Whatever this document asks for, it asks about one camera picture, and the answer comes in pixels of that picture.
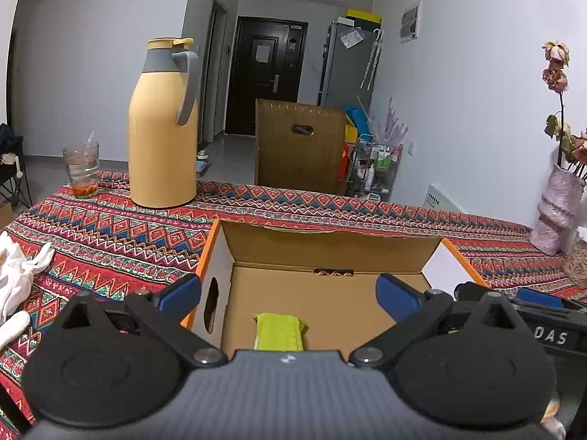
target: yellow thermos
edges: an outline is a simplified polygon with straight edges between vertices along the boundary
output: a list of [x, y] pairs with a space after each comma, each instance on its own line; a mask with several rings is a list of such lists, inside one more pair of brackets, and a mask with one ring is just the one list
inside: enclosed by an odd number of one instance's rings
[[198, 55], [191, 38], [149, 41], [128, 110], [130, 197], [169, 208], [196, 196]]

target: front door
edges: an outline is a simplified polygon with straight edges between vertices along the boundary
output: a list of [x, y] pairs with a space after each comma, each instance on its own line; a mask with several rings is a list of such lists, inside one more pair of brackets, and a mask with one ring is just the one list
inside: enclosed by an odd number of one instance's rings
[[255, 134], [255, 101], [297, 102], [307, 23], [239, 18], [226, 133]]

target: metal rack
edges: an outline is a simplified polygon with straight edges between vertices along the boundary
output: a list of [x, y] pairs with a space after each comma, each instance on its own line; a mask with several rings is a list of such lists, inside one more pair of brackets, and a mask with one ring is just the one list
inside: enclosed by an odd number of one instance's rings
[[[362, 135], [354, 144], [344, 182], [346, 195], [359, 199], [387, 202], [397, 177], [403, 145], [388, 147], [373, 141], [373, 136]], [[366, 188], [369, 168], [375, 168], [373, 183]]]

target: table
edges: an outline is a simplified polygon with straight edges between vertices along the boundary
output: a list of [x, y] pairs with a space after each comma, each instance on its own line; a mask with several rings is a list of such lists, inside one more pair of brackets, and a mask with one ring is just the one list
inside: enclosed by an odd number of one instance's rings
[[[215, 182], [199, 182], [192, 203], [151, 210], [131, 201], [127, 174], [102, 172], [99, 185], [99, 193], [84, 201], [65, 186], [7, 227], [29, 257], [45, 242], [55, 248], [51, 266], [34, 278], [23, 303], [30, 327], [0, 353], [0, 382], [28, 417], [19, 386], [23, 367], [68, 300], [82, 290], [123, 300], [140, 288], [156, 292], [195, 271], [216, 217], [297, 229], [444, 236], [492, 288], [514, 293], [530, 286], [587, 300], [587, 290], [577, 289], [562, 271], [564, 255], [545, 256], [528, 242], [528, 227], [508, 221]], [[1, 418], [0, 436], [17, 437]]]

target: thermos lid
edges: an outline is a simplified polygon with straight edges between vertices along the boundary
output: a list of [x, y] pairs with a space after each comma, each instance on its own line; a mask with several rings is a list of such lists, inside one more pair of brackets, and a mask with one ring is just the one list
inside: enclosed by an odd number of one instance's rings
[[192, 38], [157, 38], [148, 42], [148, 48], [151, 50], [159, 50], [164, 48], [183, 48], [189, 49], [194, 43]]

